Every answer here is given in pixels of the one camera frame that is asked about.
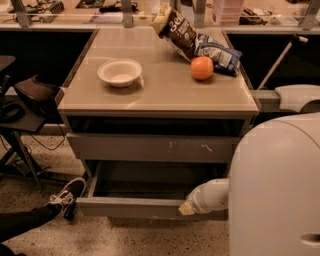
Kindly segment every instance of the person's leg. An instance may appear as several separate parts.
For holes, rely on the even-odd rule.
[[[86,181],[76,178],[70,181],[57,195],[43,207],[28,212],[0,214],[0,243],[37,228],[63,213],[75,203],[76,198],[85,191]]]

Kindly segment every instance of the shoe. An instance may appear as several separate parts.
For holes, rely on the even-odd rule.
[[[75,178],[71,180],[61,192],[57,195],[51,195],[47,205],[54,205],[63,213],[67,208],[76,202],[86,190],[87,182],[83,178]]]

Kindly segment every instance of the shoelace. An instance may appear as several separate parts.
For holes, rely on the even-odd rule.
[[[72,193],[69,191],[64,191],[61,195],[51,195],[50,196],[50,203],[51,204],[62,204],[62,205],[69,205],[72,204],[74,201],[74,197]]]

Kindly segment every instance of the drawer front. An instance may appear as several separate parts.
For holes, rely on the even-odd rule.
[[[75,134],[67,135],[77,158],[85,160],[229,163],[235,137]]]
[[[182,216],[178,210],[196,185],[219,175],[206,165],[101,161],[77,203],[89,216],[227,220],[227,211]]]

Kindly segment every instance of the countertop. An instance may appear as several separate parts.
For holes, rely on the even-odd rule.
[[[226,45],[220,28],[199,30]],[[99,66],[112,58],[130,58],[143,69],[139,82],[113,88],[97,76]],[[179,56],[150,26],[124,29],[101,27],[84,57],[58,110],[65,114],[117,113],[128,115],[161,112],[179,116],[255,115],[258,107],[239,73],[230,77],[215,73],[199,82],[191,77],[190,63]]]

